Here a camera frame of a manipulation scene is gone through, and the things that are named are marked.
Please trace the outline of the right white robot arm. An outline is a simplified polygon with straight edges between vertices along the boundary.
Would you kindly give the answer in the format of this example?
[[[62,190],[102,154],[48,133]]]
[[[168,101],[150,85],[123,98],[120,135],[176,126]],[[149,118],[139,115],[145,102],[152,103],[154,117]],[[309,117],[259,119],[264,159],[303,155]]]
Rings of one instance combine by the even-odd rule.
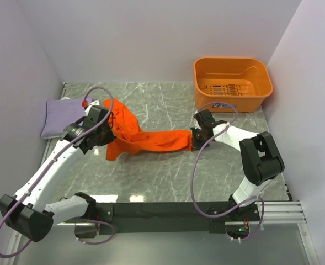
[[[198,127],[192,128],[193,148],[198,150],[190,177],[190,196],[198,213],[207,218],[221,218],[229,215],[240,220],[247,214],[247,207],[260,200],[265,187],[281,174],[284,161],[269,132],[250,132],[224,120],[216,121],[207,109],[195,113]],[[204,212],[195,200],[194,177],[199,159],[211,142],[225,144],[241,154],[244,178],[236,191],[230,196],[228,210],[223,213]]]

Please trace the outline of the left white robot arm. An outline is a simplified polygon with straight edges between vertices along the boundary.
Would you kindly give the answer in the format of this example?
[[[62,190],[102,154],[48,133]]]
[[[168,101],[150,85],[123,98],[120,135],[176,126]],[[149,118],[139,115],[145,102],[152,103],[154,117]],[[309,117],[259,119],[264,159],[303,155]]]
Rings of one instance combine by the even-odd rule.
[[[39,242],[56,224],[74,218],[84,222],[98,218],[95,199],[85,193],[56,203],[49,203],[49,199],[66,172],[89,150],[115,140],[110,118],[108,108],[94,105],[87,116],[65,128],[51,155],[31,179],[13,196],[0,198],[0,212],[8,227]]]

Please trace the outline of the orange t shirt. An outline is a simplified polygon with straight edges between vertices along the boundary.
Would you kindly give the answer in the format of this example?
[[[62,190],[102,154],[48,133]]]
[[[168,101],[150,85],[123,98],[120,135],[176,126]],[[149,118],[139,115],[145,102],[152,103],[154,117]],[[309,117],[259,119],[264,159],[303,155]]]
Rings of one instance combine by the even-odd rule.
[[[106,108],[112,106],[113,117],[109,124],[116,139],[106,148],[106,160],[114,161],[123,153],[136,155],[141,151],[167,153],[191,151],[193,137],[191,131],[144,131],[134,114],[119,100],[105,100]]]

